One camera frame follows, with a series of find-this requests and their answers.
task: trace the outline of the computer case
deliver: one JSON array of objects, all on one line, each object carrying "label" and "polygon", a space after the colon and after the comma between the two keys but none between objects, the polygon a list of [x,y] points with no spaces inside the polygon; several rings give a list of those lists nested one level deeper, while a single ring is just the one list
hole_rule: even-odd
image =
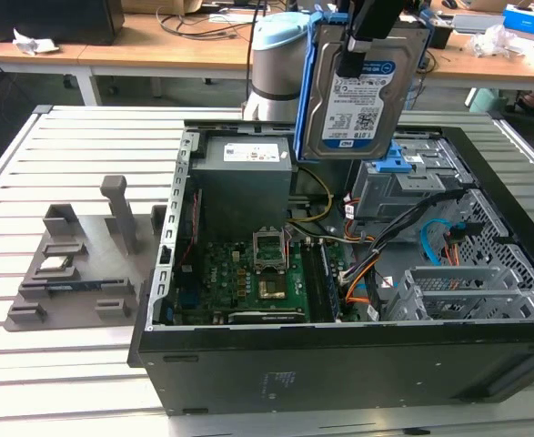
[{"label": "computer case", "polygon": [[121,0],[0,0],[0,42],[16,29],[56,44],[109,46],[124,21]]},{"label": "computer case", "polygon": [[[407,135],[418,129],[399,128]],[[284,135],[281,126],[271,130]],[[474,178],[467,196],[479,199],[472,199],[470,208],[462,201],[447,208],[456,217],[485,208],[479,220],[488,224],[475,244],[494,249],[484,251],[484,268],[509,263],[534,289],[534,223],[528,214],[461,129],[422,130],[446,139],[459,168]],[[241,131],[268,135],[267,126]],[[186,129],[182,138],[161,241],[161,253],[172,260],[176,245],[171,240],[184,228],[176,217],[187,197],[188,164],[200,153],[199,139],[205,135]],[[499,402],[534,382],[534,314],[525,310],[518,318],[170,326],[156,321],[175,279],[173,262],[167,260],[156,265],[151,294],[141,301],[130,364],[146,368],[168,415]]]}]

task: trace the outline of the green circuit board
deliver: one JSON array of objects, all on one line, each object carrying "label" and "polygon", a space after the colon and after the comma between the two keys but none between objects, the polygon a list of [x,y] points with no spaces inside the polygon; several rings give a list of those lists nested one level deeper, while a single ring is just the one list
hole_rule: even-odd
[{"label": "green circuit board", "polygon": [[[276,259],[278,246],[261,247],[263,259]],[[304,312],[308,318],[307,295],[298,243],[289,246],[286,273],[267,269],[254,271],[251,241],[211,244],[205,251],[204,283],[209,290],[209,308],[241,310],[291,310]]]},{"label": "green circuit board", "polygon": [[[279,243],[272,240],[260,246],[261,259],[280,257]],[[305,314],[309,322],[309,305],[301,243],[290,242],[288,269],[255,271],[253,243],[207,243],[203,252],[202,283],[199,304],[182,312],[184,324],[216,322],[216,314],[234,311],[288,311]],[[333,273],[343,269],[343,249],[334,243],[327,245],[329,267]]]}]

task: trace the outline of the hard drive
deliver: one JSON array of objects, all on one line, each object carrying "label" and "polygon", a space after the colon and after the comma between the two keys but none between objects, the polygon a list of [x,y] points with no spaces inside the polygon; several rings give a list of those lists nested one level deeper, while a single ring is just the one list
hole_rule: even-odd
[{"label": "hard drive", "polygon": [[336,73],[341,53],[341,25],[316,30],[317,60],[304,126],[296,152],[299,160],[383,158],[406,104],[428,30],[394,28],[374,40],[360,77]]}]

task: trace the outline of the wooden desk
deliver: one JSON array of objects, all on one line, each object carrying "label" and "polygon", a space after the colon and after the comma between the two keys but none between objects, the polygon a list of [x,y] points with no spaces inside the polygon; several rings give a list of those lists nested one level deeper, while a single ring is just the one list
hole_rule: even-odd
[{"label": "wooden desk", "polygon": [[78,57],[86,45],[61,44],[53,53],[30,56],[20,52],[12,43],[0,43],[0,67],[8,73],[39,73],[76,76],[86,105],[100,105],[96,80],[89,68],[78,64]]},{"label": "wooden desk", "polygon": [[[177,20],[166,22],[176,28]],[[227,26],[200,23],[181,32],[205,32]],[[78,62],[87,66],[140,66],[157,68],[246,70],[250,25],[237,29],[241,36],[223,41],[195,41],[162,29],[155,15],[126,15],[123,30],[112,46],[88,46]]]},{"label": "wooden desk", "polygon": [[[444,13],[469,13],[435,7]],[[200,23],[184,26],[183,31],[220,26],[224,25]],[[250,26],[238,31],[249,38]],[[452,35],[446,49],[430,49],[438,65],[427,75],[426,85],[534,89],[534,69],[519,57],[476,58],[463,48],[468,40],[469,36]],[[126,15],[124,28],[112,46],[62,45],[57,53],[29,56],[10,43],[0,43],[0,66],[5,71],[74,75],[86,105],[100,104],[96,76],[241,79],[246,75],[246,62],[247,41],[242,37],[224,41],[185,39],[165,32],[154,15]]]},{"label": "wooden desk", "polygon": [[[449,15],[484,14],[464,9],[460,7],[460,3],[458,9],[448,9],[437,2],[433,9]],[[530,34],[520,32],[519,34],[534,39],[534,36]],[[475,57],[465,49],[465,44],[469,39],[469,35],[461,35],[453,31],[445,49],[429,49],[437,59],[437,66],[427,75],[427,84],[451,87],[534,89],[534,68],[524,62],[523,56],[511,53],[509,59],[499,55]]]},{"label": "wooden desk", "polygon": [[15,62],[28,64],[49,64],[49,65],[76,65],[77,59],[85,50],[84,44],[61,44],[57,52],[38,54],[30,56],[22,53],[12,43],[0,43],[0,62]]}]

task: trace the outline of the motherboard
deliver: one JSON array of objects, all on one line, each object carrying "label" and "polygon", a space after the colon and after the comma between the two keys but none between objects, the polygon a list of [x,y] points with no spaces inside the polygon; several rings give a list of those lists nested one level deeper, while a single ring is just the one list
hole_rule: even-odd
[{"label": "motherboard", "polygon": [[[280,235],[263,236],[258,244],[208,242],[197,273],[181,274],[191,279],[182,280],[178,292],[180,324],[332,321],[339,311],[335,281],[346,266],[343,248]],[[322,284],[317,294],[312,288],[319,275],[329,280],[317,282]]]}]

